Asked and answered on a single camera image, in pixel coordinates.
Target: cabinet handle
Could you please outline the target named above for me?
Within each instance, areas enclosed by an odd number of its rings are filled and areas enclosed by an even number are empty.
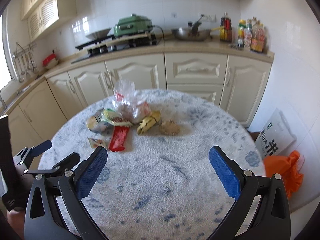
[[[228,72],[227,72],[227,79],[228,79],[228,81],[227,81],[227,83],[226,83],[226,87],[229,86],[230,79],[231,79],[231,73],[230,73],[230,68],[229,68],[229,67],[228,67]]]
[[[108,73],[105,72],[105,73],[104,73],[104,80],[106,81],[107,87],[108,87],[109,89],[112,89],[112,87],[108,84],[107,76],[108,76]]]
[[[73,86],[73,83],[71,82],[71,80],[68,80],[69,81],[69,86],[70,86],[70,89],[71,91],[76,94],[76,90],[75,90],[75,87]]]
[[[199,71],[208,72],[209,69],[208,68],[189,68],[189,67],[187,67],[186,71],[189,71],[189,72],[199,72]]]
[[[23,112],[24,112],[24,115],[29,119],[29,121],[32,122],[30,116],[27,114],[27,111],[25,111],[25,110],[23,109]]]
[[[114,84],[113,81],[112,81],[112,77],[114,77],[113,72],[110,71],[110,72],[109,72],[109,75],[110,75],[111,85],[112,85],[113,87],[115,87],[115,84]]]

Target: person's hand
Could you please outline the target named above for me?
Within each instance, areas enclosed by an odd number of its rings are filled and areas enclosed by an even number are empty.
[[[24,217],[26,212],[11,210],[7,211],[7,219],[10,226],[13,230],[20,236],[21,239],[24,239]]]

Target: green electric cooker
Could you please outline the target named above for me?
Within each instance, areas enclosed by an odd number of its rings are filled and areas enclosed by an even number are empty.
[[[116,37],[133,35],[152,31],[152,21],[145,16],[132,14],[131,17],[122,18],[113,28]]]

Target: drawer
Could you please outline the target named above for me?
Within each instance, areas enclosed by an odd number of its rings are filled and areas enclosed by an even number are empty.
[[[223,84],[227,55],[165,53],[167,84]]]
[[[170,90],[177,90],[203,98],[219,106],[223,85],[172,85],[168,84]]]

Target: patterned tablecloth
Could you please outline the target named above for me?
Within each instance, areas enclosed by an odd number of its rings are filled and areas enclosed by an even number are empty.
[[[164,136],[159,127],[139,136],[130,129],[125,152],[108,151],[108,162],[90,195],[82,199],[88,212],[110,240],[206,239],[234,201],[225,192],[209,162],[218,145],[242,169],[264,176],[260,155],[249,134],[229,114],[204,99],[172,90],[142,90],[162,120],[181,125],[178,136]],[[86,119],[112,107],[112,97],[99,101],[70,119],[53,137],[40,168],[51,168],[72,152],[87,159],[93,152]],[[255,199],[241,232],[258,204]],[[70,231],[76,229],[63,201],[59,206]]]

